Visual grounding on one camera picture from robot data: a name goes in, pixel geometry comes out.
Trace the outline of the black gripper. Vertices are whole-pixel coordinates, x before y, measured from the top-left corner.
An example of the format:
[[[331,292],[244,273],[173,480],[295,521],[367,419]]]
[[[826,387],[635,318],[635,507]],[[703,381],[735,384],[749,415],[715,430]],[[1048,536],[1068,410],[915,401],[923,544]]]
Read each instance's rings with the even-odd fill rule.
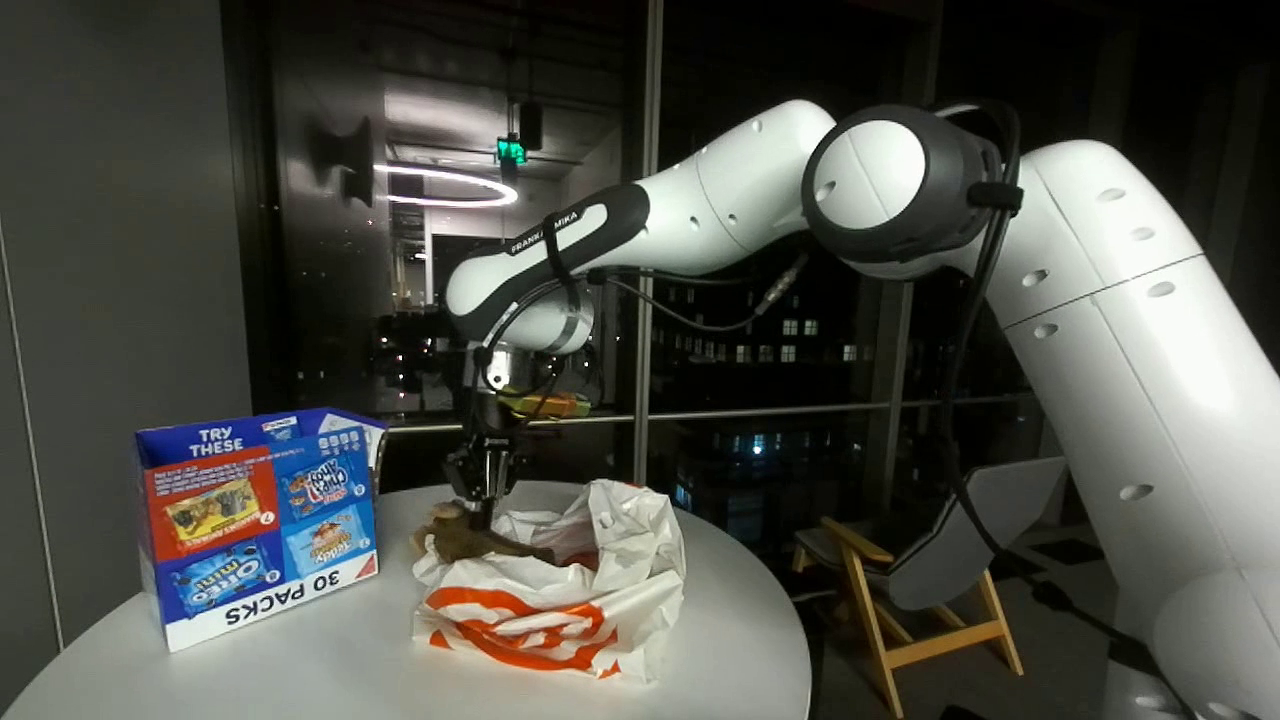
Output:
[[[489,376],[493,353],[466,349],[461,365],[461,426],[443,475],[466,507],[493,507],[511,490],[516,415]]]

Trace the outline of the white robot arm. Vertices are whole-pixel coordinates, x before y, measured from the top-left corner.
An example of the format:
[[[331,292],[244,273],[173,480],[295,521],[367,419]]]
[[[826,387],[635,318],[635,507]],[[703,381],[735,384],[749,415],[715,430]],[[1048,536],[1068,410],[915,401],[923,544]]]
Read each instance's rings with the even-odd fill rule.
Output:
[[[1100,138],[1022,146],[1008,110],[784,99],[688,161],[463,258],[472,349],[571,353],[584,273],[707,275],[808,231],[871,280],[954,269],[1011,345],[1156,659],[1108,706],[1280,720],[1280,376],[1189,224]]]

